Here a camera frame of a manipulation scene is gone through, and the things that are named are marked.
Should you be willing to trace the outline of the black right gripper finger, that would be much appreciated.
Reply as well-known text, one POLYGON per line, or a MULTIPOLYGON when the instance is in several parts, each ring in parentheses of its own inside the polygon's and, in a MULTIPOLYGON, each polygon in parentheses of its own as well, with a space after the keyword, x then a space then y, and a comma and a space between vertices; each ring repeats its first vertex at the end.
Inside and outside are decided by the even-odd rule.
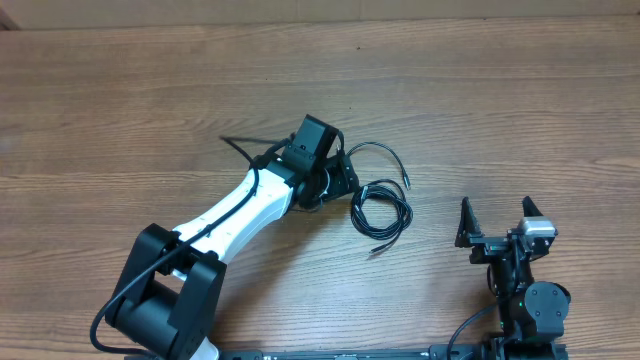
POLYGON ((525 217, 541 217, 542 216, 542 212, 538 209, 534 201, 529 196, 525 196, 522 199, 522 208, 523 208, 523 215, 525 217))
POLYGON ((470 200, 468 197, 464 197, 461 202, 461 215, 455 246, 458 248, 470 248, 475 246, 483 237, 484 233, 474 215, 470 200))

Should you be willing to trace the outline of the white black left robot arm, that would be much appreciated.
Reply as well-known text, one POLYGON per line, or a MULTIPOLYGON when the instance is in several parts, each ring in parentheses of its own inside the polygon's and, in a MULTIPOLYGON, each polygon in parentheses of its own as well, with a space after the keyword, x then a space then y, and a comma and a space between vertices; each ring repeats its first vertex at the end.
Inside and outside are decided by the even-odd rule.
POLYGON ((208 334, 228 264, 293 204, 312 209, 354 192, 359 179, 348 156, 336 155, 297 179, 275 160, 204 214, 167 230, 157 224, 136 238, 106 322, 136 343, 130 359, 218 359, 208 334))

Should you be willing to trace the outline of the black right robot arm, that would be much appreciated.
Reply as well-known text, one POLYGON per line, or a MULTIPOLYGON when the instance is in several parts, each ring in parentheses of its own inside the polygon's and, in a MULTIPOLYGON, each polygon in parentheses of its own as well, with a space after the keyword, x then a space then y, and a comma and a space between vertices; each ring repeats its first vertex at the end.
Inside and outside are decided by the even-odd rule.
POLYGON ((472 264, 487 266, 487 283, 495 303, 465 320, 451 336, 448 359, 541 359, 569 357, 567 348, 556 343, 564 335, 570 292, 554 282, 537 281, 531 263, 548 255, 558 235, 551 219, 526 196, 523 217, 502 237, 487 237, 474 215, 470 200, 461 201, 461 216, 455 246, 469 248, 472 264), (497 311, 500 330, 484 336, 475 346, 456 346, 455 341, 475 320, 497 311))

